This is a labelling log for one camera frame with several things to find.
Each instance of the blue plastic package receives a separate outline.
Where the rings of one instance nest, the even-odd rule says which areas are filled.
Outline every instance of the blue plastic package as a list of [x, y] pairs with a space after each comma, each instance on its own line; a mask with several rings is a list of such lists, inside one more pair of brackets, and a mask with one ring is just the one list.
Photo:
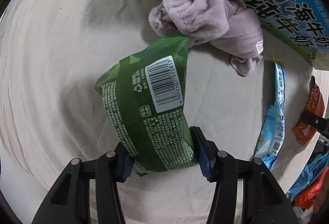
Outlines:
[[263, 160], [268, 169], [276, 162], [277, 155], [285, 138], [285, 70], [276, 59], [275, 64], [275, 101], [267, 109], [266, 117], [258, 139], [255, 156]]

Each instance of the recycling symbol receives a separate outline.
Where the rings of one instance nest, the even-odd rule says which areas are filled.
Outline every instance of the recycling symbol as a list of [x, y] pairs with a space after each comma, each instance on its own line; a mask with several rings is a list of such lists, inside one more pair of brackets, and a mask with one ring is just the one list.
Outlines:
[[134, 88], [134, 91], [141, 93], [141, 92], [142, 92], [142, 89], [143, 89], [143, 87], [142, 87], [140, 84], [138, 84], [138, 85]]

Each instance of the qr code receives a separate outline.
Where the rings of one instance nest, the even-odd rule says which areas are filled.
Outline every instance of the qr code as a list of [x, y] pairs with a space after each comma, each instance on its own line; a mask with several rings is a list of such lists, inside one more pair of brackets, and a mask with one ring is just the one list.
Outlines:
[[274, 143], [273, 149], [274, 150], [279, 150], [281, 144], [278, 144], [277, 142]]

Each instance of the wrinkled cloth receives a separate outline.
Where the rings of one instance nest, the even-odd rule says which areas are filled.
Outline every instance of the wrinkled cloth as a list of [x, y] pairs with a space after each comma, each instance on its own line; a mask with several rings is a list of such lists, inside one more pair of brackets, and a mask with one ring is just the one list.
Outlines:
[[298, 179], [290, 188], [290, 200], [292, 201], [303, 189], [310, 186], [326, 168], [329, 161], [329, 152], [317, 155], [310, 164], [306, 164]]
[[165, 36], [178, 29], [192, 45], [209, 42], [232, 55], [238, 74], [254, 72], [262, 59], [263, 34], [257, 15], [242, 0], [162, 0], [149, 22]]

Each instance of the metal screw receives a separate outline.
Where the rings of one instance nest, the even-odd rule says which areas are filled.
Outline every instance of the metal screw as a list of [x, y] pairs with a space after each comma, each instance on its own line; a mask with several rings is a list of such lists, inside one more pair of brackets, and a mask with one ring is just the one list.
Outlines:
[[261, 160], [259, 157], [256, 157], [256, 158], [254, 158], [254, 162], [255, 162], [257, 165], [260, 165], [261, 163], [263, 163], [263, 160]]
[[71, 160], [71, 164], [72, 164], [72, 165], [77, 165], [78, 163], [80, 163], [80, 159], [79, 159], [79, 158], [73, 158], [73, 159]]
[[116, 156], [116, 152], [115, 151], [109, 151], [109, 152], [106, 153], [106, 156], [109, 157], [109, 158], [114, 157], [114, 156]]
[[217, 154], [219, 157], [227, 157], [227, 153], [225, 151], [219, 151]]

